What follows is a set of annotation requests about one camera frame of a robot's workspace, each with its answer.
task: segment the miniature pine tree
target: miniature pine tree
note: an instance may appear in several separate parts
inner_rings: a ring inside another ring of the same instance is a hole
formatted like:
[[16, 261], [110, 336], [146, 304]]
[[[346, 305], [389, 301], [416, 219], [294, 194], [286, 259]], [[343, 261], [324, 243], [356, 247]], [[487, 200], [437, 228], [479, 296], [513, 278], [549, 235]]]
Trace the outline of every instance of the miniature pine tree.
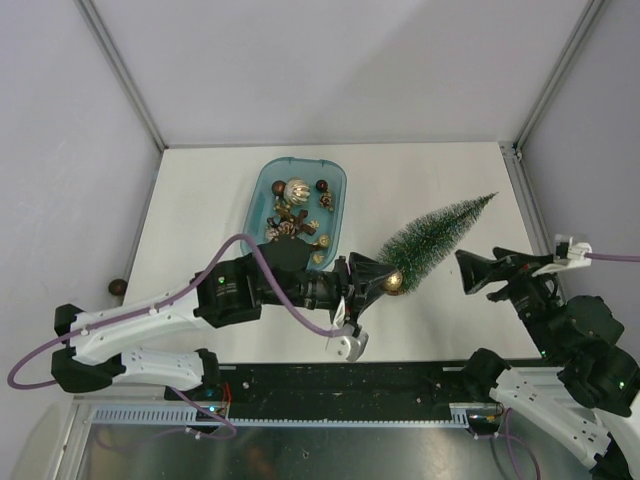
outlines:
[[401, 293], [410, 293], [445, 259], [480, 217], [496, 194], [464, 200], [428, 213], [407, 224], [387, 240], [378, 261], [402, 273]]

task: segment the green tree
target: green tree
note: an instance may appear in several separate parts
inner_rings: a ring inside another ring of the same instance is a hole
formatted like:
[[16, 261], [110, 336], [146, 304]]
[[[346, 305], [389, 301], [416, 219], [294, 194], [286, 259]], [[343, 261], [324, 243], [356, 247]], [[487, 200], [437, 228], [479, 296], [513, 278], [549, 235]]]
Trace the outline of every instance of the green tree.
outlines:
[[464, 200], [416, 218], [384, 243], [378, 261], [400, 270], [401, 293], [418, 288], [464, 238], [495, 195]]

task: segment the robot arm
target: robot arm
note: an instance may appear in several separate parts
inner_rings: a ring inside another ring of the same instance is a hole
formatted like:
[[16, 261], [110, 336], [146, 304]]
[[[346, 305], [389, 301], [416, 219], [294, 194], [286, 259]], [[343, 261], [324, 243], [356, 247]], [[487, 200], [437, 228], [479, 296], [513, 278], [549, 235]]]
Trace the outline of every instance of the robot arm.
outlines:
[[555, 254], [549, 256], [495, 248], [495, 260], [462, 250], [456, 252], [456, 258], [467, 294], [492, 282], [507, 282], [487, 298], [513, 304], [542, 358], [564, 367], [558, 378], [574, 400], [594, 409], [604, 428], [536, 392], [493, 352], [479, 350], [464, 370], [476, 396], [489, 395], [524, 414], [574, 453], [594, 478], [640, 478], [636, 453], [640, 446], [640, 370], [615, 345], [624, 327], [600, 297], [578, 296], [563, 304], [557, 295], [556, 273], [587, 266], [586, 251], [590, 251], [588, 244], [561, 239]]
[[[357, 360], [368, 339], [358, 318], [384, 293], [382, 283], [394, 273], [395, 267], [352, 253], [348, 264], [340, 257], [333, 272], [318, 272], [306, 270], [312, 247], [301, 239], [283, 237], [259, 248], [295, 306], [329, 310], [334, 323], [342, 327], [343, 335], [332, 338], [328, 350], [335, 350], [339, 359]], [[102, 312], [87, 313], [73, 305], [58, 307], [55, 316], [58, 336], [72, 328], [81, 330], [81, 334], [53, 353], [53, 377], [70, 393], [95, 391], [117, 382], [160, 384], [183, 391], [210, 389], [220, 383], [214, 353], [198, 350], [171, 354], [139, 345], [183, 330], [221, 328], [257, 320], [263, 304], [280, 305], [252, 254], [220, 262], [195, 290], [164, 308], [153, 307], [179, 290]], [[129, 321], [90, 328], [99, 320], [147, 305], [151, 306], [146, 313]], [[341, 345], [339, 349], [332, 348], [336, 342]]]

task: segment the teal tray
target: teal tray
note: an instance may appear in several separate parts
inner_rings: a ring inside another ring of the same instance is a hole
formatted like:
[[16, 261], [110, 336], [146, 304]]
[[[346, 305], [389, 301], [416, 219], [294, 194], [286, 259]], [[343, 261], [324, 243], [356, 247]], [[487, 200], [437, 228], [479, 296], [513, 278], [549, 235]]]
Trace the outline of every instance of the teal tray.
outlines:
[[[347, 193], [347, 175], [339, 165], [333, 162], [281, 157], [266, 164], [258, 176], [249, 211], [247, 212], [247, 219], [244, 222], [243, 232], [251, 235], [258, 244], [267, 241], [265, 238], [267, 218], [276, 215], [273, 211], [275, 197], [271, 192], [271, 185], [276, 180], [287, 182], [292, 177], [304, 180], [311, 187], [309, 201], [303, 206], [294, 206], [292, 212], [295, 214], [301, 209], [307, 210], [309, 216], [306, 219], [306, 223], [316, 220], [320, 224], [315, 235], [310, 236], [303, 233], [300, 238], [308, 243], [315, 242], [323, 234], [327, 234], [331, 238], [329, 248], [319, 251], [325, 256], [322, 263], [316, 264], [311, 261], [311, 258], [309, 259], [310, 269], [324, 270], [331, 265], [338, 251], [344, 201]], [[319, 199], [321, 194], [316, 190], [315, 185], [321, 179], [326, 180], [329, 184], [329, 190], [333, 195], [333, 212], [320, 206]], [[245, 255], [251, 253], [251, 249], [244, 243], [241, 249]]]

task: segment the white table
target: white table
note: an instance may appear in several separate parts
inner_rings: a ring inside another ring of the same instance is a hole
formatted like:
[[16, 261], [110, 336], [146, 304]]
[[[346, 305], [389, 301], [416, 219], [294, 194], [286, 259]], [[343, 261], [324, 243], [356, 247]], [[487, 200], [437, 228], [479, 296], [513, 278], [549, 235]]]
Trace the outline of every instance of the white table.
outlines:
[[[347, 195], [339, 254], [375, 257], [382, 243], [414, 218], [464, 199], [499, 192], [460, 248], [490, 255], [495, 245], [531, 252], [496, 143], [326, 145], [170, 149], [164, 154], [129, 281], [126, 303], [192, 278], [220, 244], [240, 232], [260, 169], [270, 160], [322, 158], [342, 166]], [[240, 255], [239, 245], [225, 258]], [[328, 326], [326, 312], [306, 312]], [[466, 359], [486, 347], [505, 358], [538, 352], [509, 303], [467, 297], [447, 258], [408, 296], [378, 300], [361, 317], [370, 335], [361, 361]], [[207, 347], [222, 363], [328, 362], [325, 339], [283, 308], [260, 320], [150, 341], [170, 351]]]

